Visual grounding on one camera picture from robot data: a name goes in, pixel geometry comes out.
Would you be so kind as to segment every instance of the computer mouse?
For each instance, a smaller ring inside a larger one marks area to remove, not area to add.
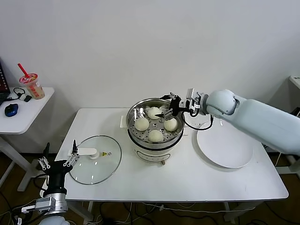
[[[7,117],[12,117],[17,114],[18,108],[19,108],[18,104],[10,104],[5,107],[4,114]]]

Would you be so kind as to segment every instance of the red straw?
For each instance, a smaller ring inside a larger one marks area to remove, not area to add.
[[[22,70],[22,72],[25,74],[25,77],[29,78],[28,73],[25,71],[25,69],[22,67],[20,63],[18,63],[19,68]]]

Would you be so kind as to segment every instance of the laptop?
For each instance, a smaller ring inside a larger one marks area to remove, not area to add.
[[[4,72],[0,63],[0,105],[8,98],[10,94],[8,83],[5,79]]]

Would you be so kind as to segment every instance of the pot lid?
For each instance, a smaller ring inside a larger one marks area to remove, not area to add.
[[[112,137],[99,135],[85,139],[78,146],[78,153],[84,150],[97,150],[95,155],[81,155],[70,171],[71,177],[81,184],[98,184],[117,170],[121,157],[121,147]]]

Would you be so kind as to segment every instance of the white plate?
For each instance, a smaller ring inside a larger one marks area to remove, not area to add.
[[[207,158],[227,168],[243,167],[253,155],[253,139],[228,122],[217,118],[214,118],[210,129],[198,131],[197,142]]]

